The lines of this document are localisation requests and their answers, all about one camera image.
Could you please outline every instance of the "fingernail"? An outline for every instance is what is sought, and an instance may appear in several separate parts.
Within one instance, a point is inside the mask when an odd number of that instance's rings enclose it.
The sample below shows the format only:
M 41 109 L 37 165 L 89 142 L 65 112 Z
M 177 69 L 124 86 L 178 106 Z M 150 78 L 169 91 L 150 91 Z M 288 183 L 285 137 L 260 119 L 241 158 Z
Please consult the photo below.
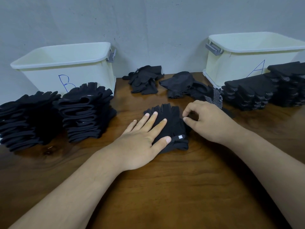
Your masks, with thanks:
M 171 137 L 167 136 L 166 137 L 166 143 L 168 144 L 169 142 L 171 142 Z

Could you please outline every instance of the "stack of folded gloves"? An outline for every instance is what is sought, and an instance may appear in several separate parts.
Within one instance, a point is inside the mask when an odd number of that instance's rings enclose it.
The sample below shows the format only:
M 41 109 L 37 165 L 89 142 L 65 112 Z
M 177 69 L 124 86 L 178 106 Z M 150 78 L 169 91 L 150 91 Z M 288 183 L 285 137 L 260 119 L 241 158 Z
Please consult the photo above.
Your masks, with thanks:
M 143 66 L 135 72 L 129 73 L 128 76 L 123 76 L 122 79 L 129 80 L 128 84 L 132 86 L 131 93 L 156 94 L 158 90 L 155 80 L 164 76 L 164 74 L 161 74 L 161 69 L 161 66 Z
M 188 127 L 180 118 L 179 107 L 171 107 L 170 104 L 162 104 L 161 107 L 158 105 L 144 111 L 144 114 L 149 113 L 149 116 L 151 116 L 155 111 L 158 112 L 158 116 L 153 127 L 160 123 L 164 118 L 167 119 L 167 123 L 152 144 L 165 136 L 170 136 L 172 139 L 159 154 L 169 152 L 173 149 L 188 150 L 189 141 L 186 135 L 190 132 L 191 128 Z
M 110 89 L 88 83 L 73 88 L 53 104 L 63 117 L 63 127 L 68 132 L 69 142 L 86 138 L 100 138 L 109 121 L 116 115 L 110 106 L 113 98 Z
M 196 81 L 188 71 L 174 74 L 169 79 L 159 81 L 159 84 L 167 89 L 167 96 L 170 99 L 182 98 L 184 95 L 188 95 L 195 100 L 215 104 L 228 114 L 226 109 L 222 107 L 221 90 Z
M 278 88 L 271 103 L 291 107 L 305 104 L 305 62 L 290 62 L 268 66 L 269 78 Z
M 223 96 L 242 111 L 263 109 L 277 91 L 265 74 L 224 82 Z
M 62 131 L 62 117 L 52 102 L 58 92 L 37 92 L 0 105 L 0 143 L 10 151 L 48 144 Z

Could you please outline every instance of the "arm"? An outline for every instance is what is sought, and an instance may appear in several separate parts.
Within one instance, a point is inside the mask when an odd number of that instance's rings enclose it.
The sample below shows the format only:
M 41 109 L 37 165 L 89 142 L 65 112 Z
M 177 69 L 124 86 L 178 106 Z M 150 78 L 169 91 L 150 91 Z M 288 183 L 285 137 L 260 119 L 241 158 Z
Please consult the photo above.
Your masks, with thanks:
M 170 137 L 152 142 L 166 119 L 152 130 L 157 114 L 133 121 L 109 146 L 94 153 L 78 170 L 23 215 L 10 228 L 83 229 L 113 180 L 125 170 L 150 162 L 170 142 Z
M 194 121 L 186 117 L 199 115 Z M 184 121 L 204 138 L 236 153 L 252 170 L 292 228 L 305 225 L 305 165 L 262 137 L 241 127 L 214 104 L 196 100 L 183 112 Z

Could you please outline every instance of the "bin handle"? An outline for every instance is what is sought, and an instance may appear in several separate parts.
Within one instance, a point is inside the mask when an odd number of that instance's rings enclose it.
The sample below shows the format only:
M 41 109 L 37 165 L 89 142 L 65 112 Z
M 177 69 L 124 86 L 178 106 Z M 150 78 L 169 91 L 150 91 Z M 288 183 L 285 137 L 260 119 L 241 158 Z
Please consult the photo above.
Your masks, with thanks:
M 116 49 L 114 49 L 114 52 L 113 52 L 113 53 L 112 53 L 112 51 L 110 50 L 110 51 L 109 51 L 109 54 L 108 54 L 108 58 L 106 58 L 106 61 L 107 61 L 107 62 L 114 62 L 115 54 L 116 54 Z
M 212 42 L 206 43 L 206 48 L 216 56 L 221 55 L 224 52 L 223 49 L 219 48 Z

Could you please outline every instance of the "hand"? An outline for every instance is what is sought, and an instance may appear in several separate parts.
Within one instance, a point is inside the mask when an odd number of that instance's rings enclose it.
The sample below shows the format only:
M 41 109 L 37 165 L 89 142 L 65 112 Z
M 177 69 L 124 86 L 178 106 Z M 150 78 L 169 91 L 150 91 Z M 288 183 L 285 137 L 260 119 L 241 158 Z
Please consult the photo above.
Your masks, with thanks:
M 199 115 L 198 121 L 189 117 L 191 111 Z M 225 144 L 238 136 L 244 128 L 232 120 L 216 105 L 205 101 L 195 100 L 189 103 L 183 111 L 183 120 L 194 131 L 209 141 Z
M 167 123 L 167 119 L 163 119 L 152 129 L 157 115 L 158 113 L 154 112 L 149 119 L 149 114 L 146 113 L 138 123 L 134 120 L 118 139 L 107 146 L 118 154 L 123 171 L 146 165 L 171 141 L 171 138 L 166 136 L 152 146 L 152 142 Z

